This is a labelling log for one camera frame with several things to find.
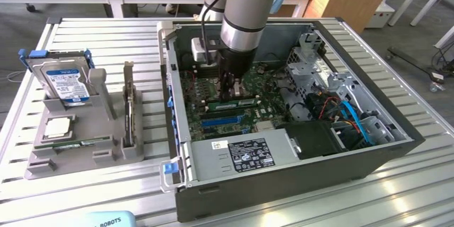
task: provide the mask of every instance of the blue latch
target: blue latch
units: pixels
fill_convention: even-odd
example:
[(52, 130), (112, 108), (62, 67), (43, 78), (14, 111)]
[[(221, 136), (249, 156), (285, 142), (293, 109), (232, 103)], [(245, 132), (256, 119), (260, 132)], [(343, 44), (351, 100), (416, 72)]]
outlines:
[(173, 174), (177, 172), (177, 163), (173, 162), (173, 163), (166, 163), (164, 164), (164, 174)]
[(26, 51), (25, 51), (25, 49), (19, 49), (18, 50), (18, 60), (19, 60), (19, 62), (23, 64), (23, 66), (27, 68), (27, 71), (29, 72), (31, 72), (31, 70), (30, 70), (30, 68), (29, 68), (29, 66), (27, 66), (27, 63), (26, 63), (26, 61), (25, 61), (25, 58), (26, 58)]
[(173, 107), (172, 97), (168, 98), (166, 107)]
[(86, 49), (84, 51), (85, 61), (90, 69), (94, 68), (93, 60), (92, 60), (92, 52)]
[(38, 50), (38, 51), (30, 51), (27, 54), (29, 58), (46, 58), (49, 52), (45, 50)]

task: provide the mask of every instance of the gray carpet floor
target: gray carpet floor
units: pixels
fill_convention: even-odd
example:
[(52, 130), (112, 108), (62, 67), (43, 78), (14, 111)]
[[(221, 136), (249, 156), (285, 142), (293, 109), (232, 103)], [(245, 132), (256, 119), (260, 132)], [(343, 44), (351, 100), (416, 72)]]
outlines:
[[(385, 56), (387, 48), (392, 45), (409, 54), (421, 63), (429, 64), (431, 56), (436, 53), (432, 44), (454, 25), (454, 10), (436, 4), (423, 17), (417, 26), (411, 27), (409, 21), (428, 0), (415, 0), (400, 17), (395, 26), (381, 29), (367, 29), (361, 33), (364, 41), (380, 56)], [(397, 8), (403, 0), (387, 0), (391, 7)], [(46, 17), (65, 18), (104, 18), (105, 12), (97, 4), (35, 4), (35, 13), (29, 13), (22, 4), (0, 4), (0, 127), (3, 123), (14, 94), (19, 83), (9, 82), (5, 76), (15, 70), (23, 70), (17, 58), (21, 48), (33, 49), (38, 41)], [(140, 17), (169, 17), (164, 8), (146, 5), (140, 8)], [(197, 8), (181, 6), (178, 16), (190, 16)], [(388, 61), (403, 79), (427, 100), (439, 114), (454, 125), (454, 79), (447, 79), (445, 91), (431, 93), (428, 91), (428, 77), (403, 60), (393, 58)]]

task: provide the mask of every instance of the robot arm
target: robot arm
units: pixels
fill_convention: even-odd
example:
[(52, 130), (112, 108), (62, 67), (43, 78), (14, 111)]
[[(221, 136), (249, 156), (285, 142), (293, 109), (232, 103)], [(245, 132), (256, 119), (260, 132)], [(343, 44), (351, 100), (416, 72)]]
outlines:
[[(241, 83), (241, 76), (250, 68), (270, 8), (279, 7), (283, 0), (217, 0), (210, 10), (206, 10), (213, 1), (205, 0), (202, 11), (212, 12), (210, 20), (218, 19), (222, 13), (221, 45), (214, 47), (217, 51), (214, 61), (220, 74), (220, 100), (228, 100), (233, 95), (234, 84)], [(204, 43), (204, 38), (198, 42), (204, 53), (209, 52), (209, 56), (204, 54), (204, 59), (208, 60), (213, 47)]]

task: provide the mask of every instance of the hard drive label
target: hard drive label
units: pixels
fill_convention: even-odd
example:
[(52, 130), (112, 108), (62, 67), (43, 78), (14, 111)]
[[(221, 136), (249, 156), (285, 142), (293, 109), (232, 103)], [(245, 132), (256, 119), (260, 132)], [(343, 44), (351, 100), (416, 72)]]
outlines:
[(69, 103), (88, 100), (85, 84), (78, 81), (78, 69), (49, 70), (46, 75), (61, 100)]
[(244, 172), (274, 165), (264, 138), (228, 144), (228, 151), (236, 172)]

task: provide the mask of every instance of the white label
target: white label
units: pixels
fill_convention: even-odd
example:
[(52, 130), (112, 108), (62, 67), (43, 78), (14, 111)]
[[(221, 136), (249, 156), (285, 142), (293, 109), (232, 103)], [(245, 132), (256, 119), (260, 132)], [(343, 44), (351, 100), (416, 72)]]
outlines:
[(432, 73), (432, 76), (439, 80), (444, 79), (444, 77), (440, 74)]
[(89, 99), (86, 87), (78, 82), (80, 72), (77, 69), (49, 70), (47, 78), (62, 101), (73, 103)]
[(225, 108), (232, 108), (232, 107), (236, 107), (236, 105), (230, 104), (230, 105), (216, 106), (214, 109), (225, 109)]
[(212, 150), (226, 148), (226, 146), (228, 146), (226, 140), (210, 142)]

